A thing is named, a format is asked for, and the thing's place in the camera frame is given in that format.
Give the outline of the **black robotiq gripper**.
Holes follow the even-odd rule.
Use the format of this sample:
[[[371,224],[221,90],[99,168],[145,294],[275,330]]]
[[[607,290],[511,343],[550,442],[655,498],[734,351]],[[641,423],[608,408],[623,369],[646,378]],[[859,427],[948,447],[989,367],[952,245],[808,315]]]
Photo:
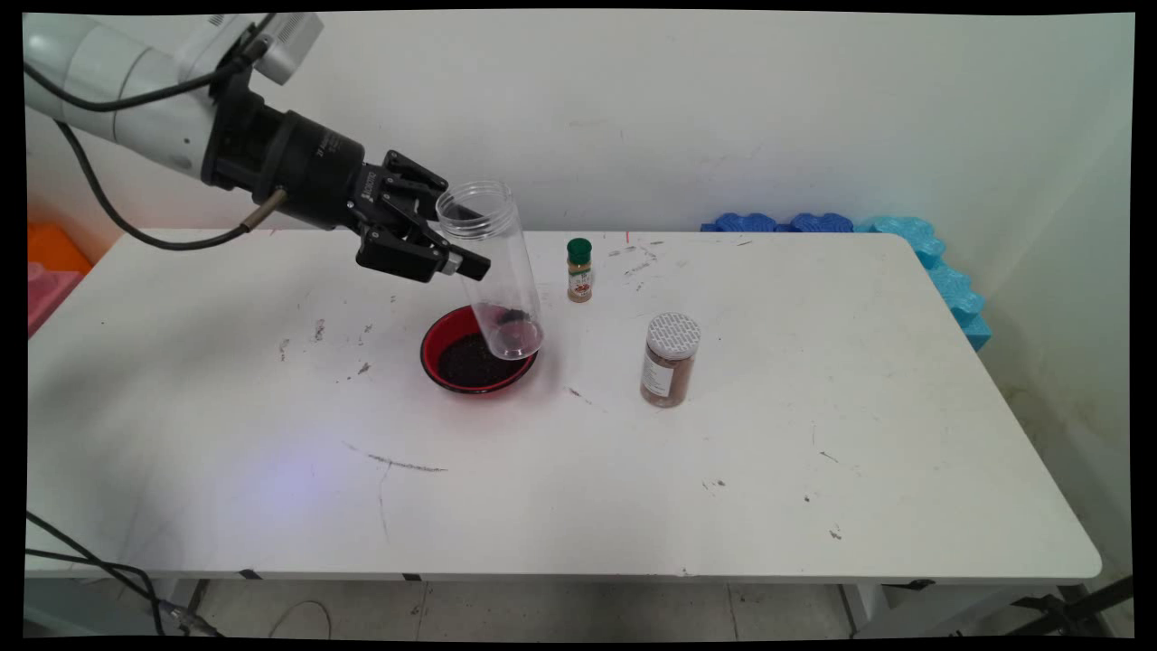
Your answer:
[[[379,209],[362,194],[373,165],[364,147],[294,111],[277,111],[249,77],[230,77],[215,95],[216,108],[200,178],[215,188],[242,188],[255,204],[277,190],[286,193],[278,210],[307,225],[358,231],[355,262],[429,283],[437,275],[481,281],[492,261],[428,225],[437,222],[439,198],[449,183],[400,151],[388,151],[381,167]]]

